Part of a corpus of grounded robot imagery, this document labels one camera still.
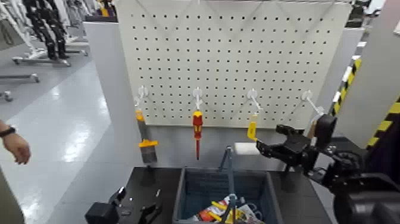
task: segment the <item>wristwatch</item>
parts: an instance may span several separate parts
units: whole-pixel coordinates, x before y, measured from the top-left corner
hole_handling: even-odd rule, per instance
[[[12,134],[12,133],[15,133],[15,128],[10,127],[9,129],[7,129],[3,132],[0,132],[0,138],[6,137],[7,135]]]

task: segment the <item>screwdriver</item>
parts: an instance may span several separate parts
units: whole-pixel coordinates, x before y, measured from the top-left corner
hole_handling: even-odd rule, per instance
[[[200,139],[201,139],[201,126],[203,125],[203,114],[201,111],[196,110],[193,113],[193,126],[195,132],[195,140],[196,140],[196,158],[199,160],[200,157]]]

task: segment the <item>black table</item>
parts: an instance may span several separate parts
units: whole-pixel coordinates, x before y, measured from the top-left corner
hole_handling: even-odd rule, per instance
[[[136,224],[140,217],[140,208],[154,202],[158,189],[162,189],[160,199],[163,208],[153,224],[171,223],[181,171],[172,168],[148,170],[135,167],[122,203],[132,210],[132,214],[122,217],[120,224]],[[289,173],[285,178],[282,177],[282,172],[270,173],[285,224],[331,223],[313,186],[301,173]]]

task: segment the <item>white pegboard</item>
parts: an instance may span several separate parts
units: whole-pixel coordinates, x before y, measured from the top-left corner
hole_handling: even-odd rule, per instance
[[[149,125],[191,126],[200,87],[204,126],[247,127],[254,88],[258,127],[304,128],[313,108],[300,96],[318,96],[350,10],[345,2],[117,2],[132,90],[149,89]]]

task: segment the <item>human hand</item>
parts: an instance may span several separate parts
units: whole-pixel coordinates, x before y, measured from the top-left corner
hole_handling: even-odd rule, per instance
[[[29,144],[16,133],[3,137],[3,144],[6,150],[11,152],[18,164],[27,164],[30,158]]]

